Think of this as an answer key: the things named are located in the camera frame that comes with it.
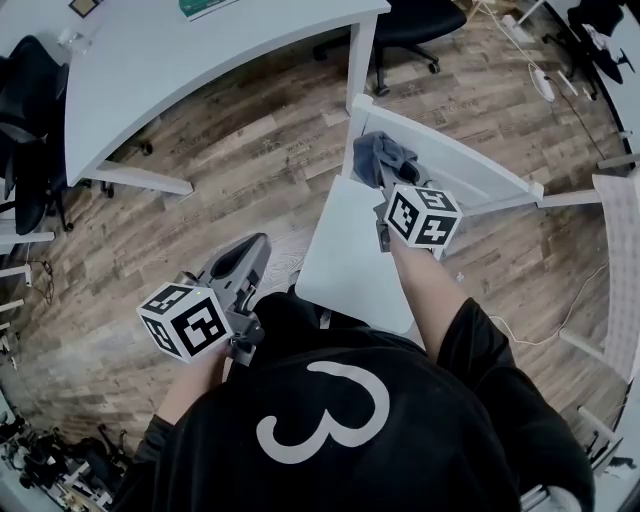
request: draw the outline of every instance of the floor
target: floor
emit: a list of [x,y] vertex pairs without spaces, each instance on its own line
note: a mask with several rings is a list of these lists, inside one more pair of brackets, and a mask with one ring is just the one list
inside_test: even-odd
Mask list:
[[[532,22],[527,29],[538,36],[556,31],[544,9]],[[255,231],[268,233],[274,247],[261,293],[286,286],[300,268],[339,170],[348,124],[347,49],[317,63],[310,58],[313,42],[259,58],[175,105],[145,134],[155,148],[151,156],[132,147],[115,155],[188,179],[193,194],[117,186],[109,200],[95,186],[67,195],[72,233],[46,220],[57,238],[32,245],[29,258],[51,261],[53,303],[7,281],[11,296],[24,297],[26,305],[2,317],[20,341],[12,338],[18,370],[4,362],[0,381],[36,426],[57,425],[77,439],[96,435],[104,422],[114,432],[126,428],[134,448],[180,366],[154,348],[136,306],[178,271],[199,269],[217,247]],[[478,15],[429,48],[441,57],[439,75],[402,50],[389,52],[391,92],[376,104],[543,183],[547,192],[590,186],[598,150],[567,101],[540,97],[524,59],[490,19]],[[555,47],[526,48],[543,68],[566,68]],[[599,150],[622,154],[604,100],[570,99]],[[25,257],[22,247],[16,258]],[[537,342],[556,331],[606,259],[599,206],[527,206],[465,219],[444,265],[487,312],[507,320],[519,338]],[[607,307],[605,269],[585,287],[568,325],[597,343],[606,333]],[[609,424],[619,414],[626,384],[603,364],[557,338],[512,348],[580,438],[588,432],[578,405]]]

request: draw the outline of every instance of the number 3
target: number 3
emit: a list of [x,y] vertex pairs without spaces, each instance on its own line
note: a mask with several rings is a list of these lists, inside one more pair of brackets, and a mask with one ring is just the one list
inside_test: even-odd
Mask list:
[[275,416],[263,418],[256,427],[258,443],[265,453],[282,464],[299,464],[315,455],[331,436],[336,442],[347,448],[355,448],[372,439],[382,430],[389,417],[389,392],[373,373],[346,364],[330,361],[317,361],[307,366],[311,372],[322,372],[335,377],[346,377],[360,384],[373,398],[374,411],[369,421],[361,428],[348,428],[340,425],[325,409],[318,428],[305,442],[295,446],[285,446],[273,437],[277,423]]

